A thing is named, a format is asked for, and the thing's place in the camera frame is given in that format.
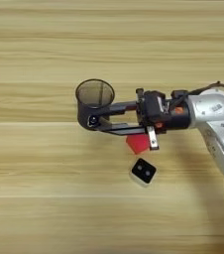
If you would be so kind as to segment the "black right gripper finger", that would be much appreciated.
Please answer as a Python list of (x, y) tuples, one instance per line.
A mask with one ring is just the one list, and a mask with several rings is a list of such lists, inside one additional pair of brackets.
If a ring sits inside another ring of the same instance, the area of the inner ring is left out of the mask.
[(123, 115), (126, 111), (137, 109), (136, 101), (118, 102), (98, 110), (98, 115)]
[(99, 126), (99, 130), (118, 136), (145, 134), (146, 129), (142, 126), (130, 126), (127, 123), (111, 124), (104, 123)]

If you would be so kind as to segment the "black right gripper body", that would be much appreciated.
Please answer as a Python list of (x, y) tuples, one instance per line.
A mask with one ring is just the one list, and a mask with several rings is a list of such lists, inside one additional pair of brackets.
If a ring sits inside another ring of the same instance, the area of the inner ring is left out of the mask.
[(190, 113), (186, 102), (170, 109), (172, 99), (158, 98), (147, 105), (147, 133), (150, 149), (158, 150), (158, 135), (170, 130), (187, 129), (190, 125)]

